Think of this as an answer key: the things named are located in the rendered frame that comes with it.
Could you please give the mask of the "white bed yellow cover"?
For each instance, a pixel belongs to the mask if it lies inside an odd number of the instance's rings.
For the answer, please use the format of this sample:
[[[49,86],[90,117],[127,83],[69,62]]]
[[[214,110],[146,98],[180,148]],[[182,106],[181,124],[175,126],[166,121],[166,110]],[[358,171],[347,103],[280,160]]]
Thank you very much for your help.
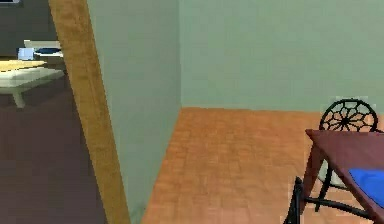
[[[0,94],[10,94],[18,108],[25,102],[22,93],[64,75],[62,70],[45,67],[45,61],[0,61]]]

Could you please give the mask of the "dark red wooden table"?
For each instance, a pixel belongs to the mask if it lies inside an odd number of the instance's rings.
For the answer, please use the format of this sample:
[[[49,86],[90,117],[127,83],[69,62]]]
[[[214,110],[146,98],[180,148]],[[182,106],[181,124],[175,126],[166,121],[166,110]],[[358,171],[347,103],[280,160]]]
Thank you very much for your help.
[[[326,160],[375,224],[384,224],[384,208],[376,205],[353,181],[351,168],[384,170],[384,133],[307,129],[313,145],[303,179],[300,212],[306,206],[323,160]]]

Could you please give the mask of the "black round-back metal chair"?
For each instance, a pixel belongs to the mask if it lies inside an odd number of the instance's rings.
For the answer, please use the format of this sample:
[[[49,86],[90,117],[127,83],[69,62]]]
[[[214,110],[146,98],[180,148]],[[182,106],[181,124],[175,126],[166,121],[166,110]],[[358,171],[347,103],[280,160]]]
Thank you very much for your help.
[[[344,98],[333,102],[324,111],[318,129],[383,133],[383,130],[378,128],[378,122],[377,113],[367,102],[357,98]],[[317,178],[322,182],[317,197],[319,201],[325,201],[330,187],[347,190],[326,160],[323,160]]]

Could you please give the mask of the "white table with blue top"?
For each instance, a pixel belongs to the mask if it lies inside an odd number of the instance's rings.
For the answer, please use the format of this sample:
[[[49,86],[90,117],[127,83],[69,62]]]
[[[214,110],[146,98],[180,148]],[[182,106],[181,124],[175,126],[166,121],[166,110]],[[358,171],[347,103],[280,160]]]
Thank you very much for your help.
[[[26,48],[32,48],[34,54],[42,57],[62,57],[61,45],[59,41],[35,41],[25,40]]]

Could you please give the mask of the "pale blue box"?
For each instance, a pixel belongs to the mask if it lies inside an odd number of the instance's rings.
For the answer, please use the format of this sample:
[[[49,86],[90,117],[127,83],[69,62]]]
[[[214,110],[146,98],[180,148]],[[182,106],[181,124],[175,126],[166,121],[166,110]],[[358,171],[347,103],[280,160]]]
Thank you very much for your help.
[[[19,60],[33,60],[34,59],[34,49],[33,48],[19,48],[17,57]]]

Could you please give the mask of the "blue cloth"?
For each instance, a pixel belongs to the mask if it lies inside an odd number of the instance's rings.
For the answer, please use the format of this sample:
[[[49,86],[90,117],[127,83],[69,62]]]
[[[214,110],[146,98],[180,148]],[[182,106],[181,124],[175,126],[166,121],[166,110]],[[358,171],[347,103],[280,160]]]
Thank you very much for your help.
[[[353,168],[349,173],[358,187],[378,206],[384,208],[384,170]]]

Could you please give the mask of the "brown wooden door frame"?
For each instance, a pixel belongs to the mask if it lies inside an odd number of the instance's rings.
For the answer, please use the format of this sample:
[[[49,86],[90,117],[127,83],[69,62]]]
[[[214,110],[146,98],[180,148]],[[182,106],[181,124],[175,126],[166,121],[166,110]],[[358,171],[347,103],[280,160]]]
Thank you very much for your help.
[[[131,224],[87,0],[48,0],[108,224]]]

